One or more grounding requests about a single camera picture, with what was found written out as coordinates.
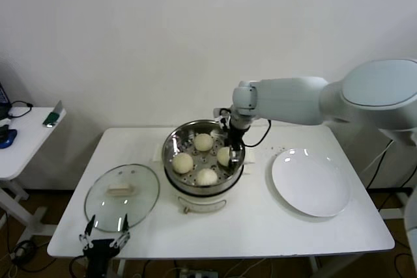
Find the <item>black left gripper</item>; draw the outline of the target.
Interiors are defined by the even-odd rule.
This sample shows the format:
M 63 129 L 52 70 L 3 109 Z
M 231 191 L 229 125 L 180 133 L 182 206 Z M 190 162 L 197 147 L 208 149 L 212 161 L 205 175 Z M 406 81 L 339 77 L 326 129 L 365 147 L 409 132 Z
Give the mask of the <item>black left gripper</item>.
M 87 223 L 84 233 L 79 235 L 79 241 L 82 245 L 83 255 L 88 260 L 86 277 L 102 278 L 107 277 L 109 262 L 119 254 L 130 239 L 130 226 L 128 215 L 125 214 L 121 224 L 121 235 L 115 239 L 100 239 L 91 241 L 91 232 L 94 228 L 96 215 Z

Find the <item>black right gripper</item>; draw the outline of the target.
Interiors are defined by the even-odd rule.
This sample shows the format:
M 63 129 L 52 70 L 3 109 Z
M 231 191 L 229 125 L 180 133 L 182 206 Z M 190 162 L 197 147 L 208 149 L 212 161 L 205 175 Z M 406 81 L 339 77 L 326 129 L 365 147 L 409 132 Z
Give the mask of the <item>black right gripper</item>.
M 224 132 L 224 145 L 229 144 L 229 164 L 239 163 L 241 148 L 244 146 L 243 137 L 246 133 L 245 129 L 236 128 L 232 124 L 227 126 L 227 119 L 222 118 L 222 130 Z

